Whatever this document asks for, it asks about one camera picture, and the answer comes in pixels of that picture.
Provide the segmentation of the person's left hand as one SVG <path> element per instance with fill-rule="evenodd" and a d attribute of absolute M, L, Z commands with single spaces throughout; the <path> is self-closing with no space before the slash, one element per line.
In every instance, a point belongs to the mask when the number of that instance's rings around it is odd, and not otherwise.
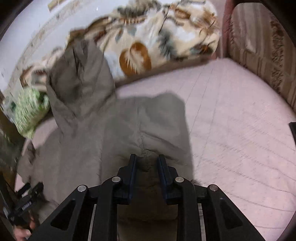
<path fill-rule="evenodd" d="M 29 224 L 29 229 L 22 226 L 14 226 L 14 237 L 16 241 L 26 241 L 32 234 L 32 231 L 36 228 L 36 223 L 34 218 L 31 216 L 31 221 Z"/>

